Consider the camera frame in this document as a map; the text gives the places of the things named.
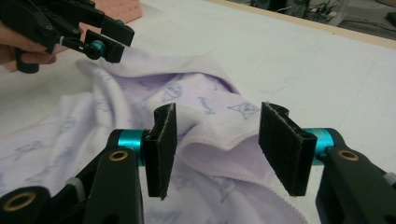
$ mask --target floor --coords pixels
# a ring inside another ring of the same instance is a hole
[[[228,0],[250,6],[250,0]],[[327,23],[340,9],[343,0],[310,0],[308,13],[305,18],[311,21]],[[368,35],[377,35],[388,39],[396,40],[396,26],[392,25],[387,19],[389,12],[396,12],[396,7],[389,7],[378,3],[375,0],[347,0],[344,10],[345,18],[337,26],[353,30]],[[395,3],[396,0],[378,0]]]

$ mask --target white cloth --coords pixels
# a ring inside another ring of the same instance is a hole
[[[177,155],[163,202],[147,196],[140,170],[146,223],[306,223],[270,187],[260,109],[213,60],[126,49],[119,64],[78,67],[93,79],[92,92],[64,96],[52,116],[0,139],[0,195],[32,185],[55,194],[112,130],[150,129],[155,108],[177,103]]]

